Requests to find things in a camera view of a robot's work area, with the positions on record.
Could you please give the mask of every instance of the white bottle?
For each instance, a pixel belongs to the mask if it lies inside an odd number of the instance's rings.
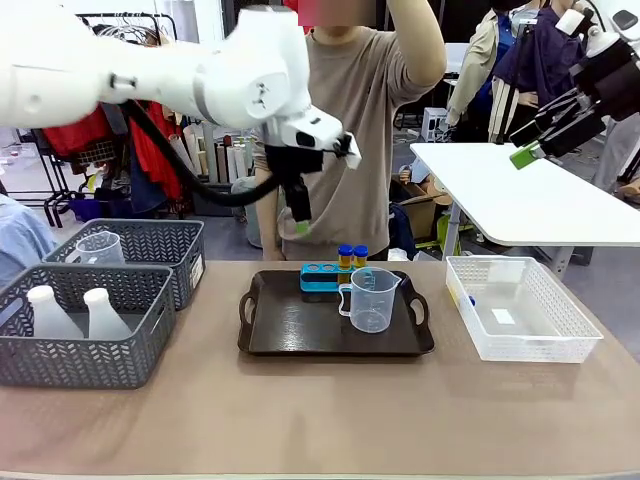
[[[84,338],[82,330],[71,320],[53,294],[49,285],[34,287],[27,293],[33,307],[33,336],[52,340],[77,340]]]
[[[84,294],[84,303],[89,307],[90,340],[124,340],[131,330],[109,303],[109,292],[94,288]]]

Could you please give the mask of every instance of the pitcher handle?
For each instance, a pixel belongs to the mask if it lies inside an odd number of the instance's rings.
[[[351,316],[351,312],[345,312],[343,310],[344,308],[344,292],[350,292],[351,291],[351,285],[348,283],[345,283],[343,285],[340,285],[338,287],[338,292],[340,293],[340,306],[338,307],[338,313],[340,315],[342,315],[343,317],[350,317]]]

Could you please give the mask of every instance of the bottle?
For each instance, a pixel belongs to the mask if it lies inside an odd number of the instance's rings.
[[[78,340],[84,338],[82,330],[71,320],[53,294],[49,285],[34,287],[27,293],[33,308],[33,336],[52,340]]]
[[[351,283],[351,257],[353,257],[353,247],[341,245],[338,249],[338,268],[347,273],[338,273],[338,285]]]
[[[356,268],[364,268],[367,266],[367,258],[369,257],[369,249],[366,245],[358,245],[354,250],[353,254],[355,256],[355,267]]]
[[[124,340],[131,330],[109,302],[109,292],[94,288],[84,294],[84,303],[89,307],[90,340]]]

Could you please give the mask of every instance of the clear plastic pitcher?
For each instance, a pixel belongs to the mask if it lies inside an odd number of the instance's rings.
[[[384,332],[391,324],[396,287],[402,279],[387,270],[365,267],[351,275],[351,284],[340,285],[340,315],[366,333]],[[351,292],[351,311],[345,312],[344,292]]]
[[[76,243],[76,251],[80,261],[90,265],[125,263],[117,233],[104,231],[84,237]]]

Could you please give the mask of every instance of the brown table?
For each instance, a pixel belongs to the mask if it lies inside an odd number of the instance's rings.
[[[238,302],[253,274],[296,266],[208,263],[140,390],[0,388],[0,471],[640,471],[640,368],[591,314],[605,339],[583,365],[482,362],[443,266],[395,263],[429,302],[432,354],[392,363],[241,354]]]

